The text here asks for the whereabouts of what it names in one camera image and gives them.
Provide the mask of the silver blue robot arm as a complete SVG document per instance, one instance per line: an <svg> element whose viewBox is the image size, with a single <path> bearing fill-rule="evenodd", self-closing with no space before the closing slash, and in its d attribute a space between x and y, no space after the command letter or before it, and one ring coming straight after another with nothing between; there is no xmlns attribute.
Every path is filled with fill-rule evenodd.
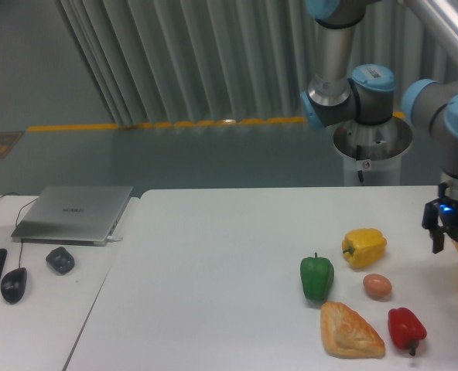
<svg viewBox="0 0 458 371"><path fill-rule="evenodd" d="M458 1L409 1L407 6L458 66ZM422 226L438 253L449 237L458 251L458 81L413 83L402 97L404 120L393 116L395 78L386 67L365 64L347 71L355 26L364 18L366 1L309 1L319 26L315 76L302 92L302 108L313 126L335 125L338 152L354 160L353 179L384 160L403 153L412 128L426 132L442 151L437 197L425 205Z"/></svg>

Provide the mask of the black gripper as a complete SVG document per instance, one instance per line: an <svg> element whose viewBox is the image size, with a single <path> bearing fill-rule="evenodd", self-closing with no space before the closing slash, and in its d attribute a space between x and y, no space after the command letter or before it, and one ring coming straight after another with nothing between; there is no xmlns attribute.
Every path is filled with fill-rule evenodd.
<svg viewBox="0 0 458 371"><path fill-rule="evenodd" d="M425 204L422 217L422 227L429 231L434 254L443 251L445 233L458 236L458 199L449 194L447 182L441 182L437 191L437 198Z"/></svg>

